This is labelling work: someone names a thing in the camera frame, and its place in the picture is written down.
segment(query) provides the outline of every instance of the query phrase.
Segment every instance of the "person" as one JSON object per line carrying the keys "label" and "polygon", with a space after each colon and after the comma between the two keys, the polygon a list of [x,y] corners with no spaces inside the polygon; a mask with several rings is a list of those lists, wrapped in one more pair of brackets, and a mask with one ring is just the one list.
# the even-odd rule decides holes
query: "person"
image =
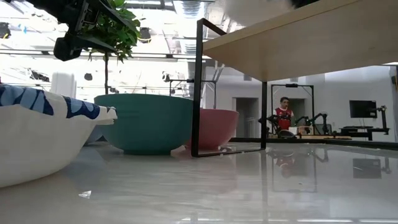
{"label": "person", "polygon": [[289,99],[286,96],[280,99],[280,107],[273,111],[273,115],[279,116],[278,125],[281,130],[289,130],[294,114],[289,109]]}

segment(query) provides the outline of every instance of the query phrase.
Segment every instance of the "teal bowl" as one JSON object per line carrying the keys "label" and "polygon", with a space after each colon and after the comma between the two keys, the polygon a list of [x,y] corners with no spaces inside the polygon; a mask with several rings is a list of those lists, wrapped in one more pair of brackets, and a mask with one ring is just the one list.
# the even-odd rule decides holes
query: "teal bowl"
{"label": "teal bowl", "polygon": [[166,155],[191,136],[192,100],[147,94],[97,96],[95,104],[113,106],[114,125],[101,126],[105,139],[126,154]]}

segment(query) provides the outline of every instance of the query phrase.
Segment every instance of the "bowl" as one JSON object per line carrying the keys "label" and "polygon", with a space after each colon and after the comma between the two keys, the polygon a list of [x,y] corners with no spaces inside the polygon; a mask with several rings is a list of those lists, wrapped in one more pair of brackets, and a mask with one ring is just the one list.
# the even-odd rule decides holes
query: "bowl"
{"label": "bowl", "polygon": [[191,135],[192,100],[146,94],[97,96],[97,105],[113,106],[118,120],[102,126],[105,139],[126,154],[169,155]]}
{"label": "bowl", "polygon": [[0,187],[38,179],[77,156],[116,112],[33,88],[0,85]]}
{"label": "bowl", "polygon": [[201,109],[199,128],[199,150],[218,150],[234,136],[239,113],[230,110]]}
{"label": "bowl", "polygon": [[0,187],[38,179],[77,156],[96,123],[60,119],[19,105],[0,107]]}

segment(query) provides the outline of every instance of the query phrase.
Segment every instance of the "wooden table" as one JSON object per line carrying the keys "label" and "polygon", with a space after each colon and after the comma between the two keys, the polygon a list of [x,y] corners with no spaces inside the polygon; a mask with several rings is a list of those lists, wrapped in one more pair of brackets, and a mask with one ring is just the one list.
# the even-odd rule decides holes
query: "wooden table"
{"label": "wooden table", "polygon": [[261,81],[398,60],[398,0],[321,0],[203,43]]}

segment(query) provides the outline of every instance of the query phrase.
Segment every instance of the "computer monitor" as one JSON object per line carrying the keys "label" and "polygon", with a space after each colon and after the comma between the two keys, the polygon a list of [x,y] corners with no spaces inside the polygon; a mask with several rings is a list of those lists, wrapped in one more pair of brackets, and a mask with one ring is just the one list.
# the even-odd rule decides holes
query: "computer monitor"
{"label": "computer monitor", "polygon": [[377,118],[377,106],[375,101],[350,100],[349,112],[351,118]]}

